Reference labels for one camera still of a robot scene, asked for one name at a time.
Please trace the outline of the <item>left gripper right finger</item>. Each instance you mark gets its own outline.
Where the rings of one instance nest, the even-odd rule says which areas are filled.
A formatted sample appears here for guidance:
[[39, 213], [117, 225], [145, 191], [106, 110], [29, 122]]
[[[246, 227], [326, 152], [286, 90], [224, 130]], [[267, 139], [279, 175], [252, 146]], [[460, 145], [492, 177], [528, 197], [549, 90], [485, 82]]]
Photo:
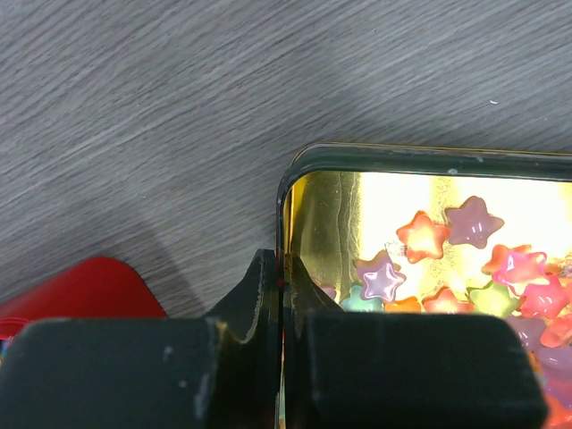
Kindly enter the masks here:
[[299, 257], [284, 268], [289, 428], [539, 428], [548, 407], [496, 317], [349, 312]]

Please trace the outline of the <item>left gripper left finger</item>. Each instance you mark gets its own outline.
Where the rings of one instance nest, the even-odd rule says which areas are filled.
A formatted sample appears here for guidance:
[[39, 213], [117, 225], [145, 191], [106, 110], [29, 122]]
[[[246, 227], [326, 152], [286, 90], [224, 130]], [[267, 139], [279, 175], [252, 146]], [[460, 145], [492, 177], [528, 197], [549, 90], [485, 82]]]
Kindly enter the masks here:
[[4, 428], [274, 428], [280, 292], [273, 251], [199, 318], [34, 323], [1, 366]]

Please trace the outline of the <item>red candy tin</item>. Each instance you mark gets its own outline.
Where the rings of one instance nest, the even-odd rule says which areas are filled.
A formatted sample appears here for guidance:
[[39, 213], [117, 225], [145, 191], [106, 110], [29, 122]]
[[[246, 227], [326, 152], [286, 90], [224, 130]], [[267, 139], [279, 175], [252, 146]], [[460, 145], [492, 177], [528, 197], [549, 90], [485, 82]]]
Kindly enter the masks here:
[[167, 314], [139, 274], [110, 257], [91, 257], [1, 304], [1, 348], [42, 319], [153, 318]]

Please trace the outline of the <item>gold gummy tin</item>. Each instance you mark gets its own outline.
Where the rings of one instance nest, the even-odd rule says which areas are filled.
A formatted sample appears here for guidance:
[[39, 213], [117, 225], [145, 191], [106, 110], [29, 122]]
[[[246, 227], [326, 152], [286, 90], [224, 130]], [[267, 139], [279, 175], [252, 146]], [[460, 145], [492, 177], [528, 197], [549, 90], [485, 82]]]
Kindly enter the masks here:
[[571, 425], [571, 158], [564, 154], [317, 144], [278, 195], [284, 268], [349, 312], [487, 315], [525, 350]]

